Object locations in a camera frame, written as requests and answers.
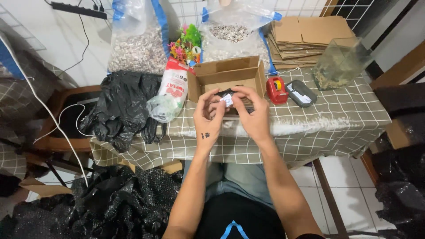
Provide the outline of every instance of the paper slip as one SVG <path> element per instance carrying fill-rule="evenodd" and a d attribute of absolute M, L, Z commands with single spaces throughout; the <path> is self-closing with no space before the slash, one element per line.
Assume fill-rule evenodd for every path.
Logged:
<path fill-rule="evenodd" d="M 301 100 L 302 103 L 310 103 L 312 100 L 310 99 L 310 97 L 306 96 L 306 95 L 301 95 L 298 91 L 294 91 L 292 89 L 292 84 L 287 85 L 288 90 L 292 91 L 292 93 L 294 93 L 294 95 Z"/>
<path fill-rule="evenodd" d="M 233 104 L 232 96 L 230 94 L 225 95 L 220 101 L 224 100 L 226 102 L 226 108 Z"/>

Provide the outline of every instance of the wrist tattoo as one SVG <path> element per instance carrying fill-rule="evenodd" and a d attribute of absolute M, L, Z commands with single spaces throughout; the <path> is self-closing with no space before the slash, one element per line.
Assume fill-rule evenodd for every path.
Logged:
<path fill-rule="evenodd" d="M 210 136 L 210 134 L 208 132 L 205 133 L 205 138 L 208 138 Z"/>

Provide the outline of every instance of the small glass tank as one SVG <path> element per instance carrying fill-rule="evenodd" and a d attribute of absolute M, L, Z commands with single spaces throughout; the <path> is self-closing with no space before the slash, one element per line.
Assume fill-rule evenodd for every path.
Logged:
<path fill-rule="evenodd" d="M 332 39 L 312 71 L 320 91 L 345 87 L 373 61 L 361 39 Z"/>

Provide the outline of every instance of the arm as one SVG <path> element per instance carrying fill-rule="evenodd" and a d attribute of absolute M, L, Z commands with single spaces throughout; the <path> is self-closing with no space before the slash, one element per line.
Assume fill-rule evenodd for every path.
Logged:
<path fill-rule="evenodd" d="M 260 98 L 251 88 L 236 86 L 232 90 L 238 91 L 232 97 L 233 106 L 239 113 L 244 129 L 258 145 L 263 156 L 267 187 L 288 238 L 295 239 L 306 233 L 323 236 L 270 134 L 267 100 Z M 246 111 L 240 99 L 242 97 L 248 97 L 253 102 L 255 111 L 251 114 Z"/>
<path fill-rule="evenodd" d="M 186 178 L 171 209 L 168 226 L 163 238 L 193 238 L 205 202 L 207 163 L 211 148 L 217 141 L 226 103 L 211 103 L 219 89 L 211 90 L 199 97 L 193 119 L 196 130 L 196 151 Z"/>

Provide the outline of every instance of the pebble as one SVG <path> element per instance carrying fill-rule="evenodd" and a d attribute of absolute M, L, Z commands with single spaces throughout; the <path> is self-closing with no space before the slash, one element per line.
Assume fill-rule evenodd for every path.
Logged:
<path fill-rule="evenodd" d="M 112 36 L 109 71 L 138 71 L 162 75 L 167 57 L 162 46 L 161 27 L 149 26 L 142 35 Z"/>
<path fill-rule="evenodd" d="M 203 62 L 259 55 L 266 72 L 269 70 L 269 53 L 257 30 L 238 25 L 204 23 L 200 31 L 203 34 Z"/>

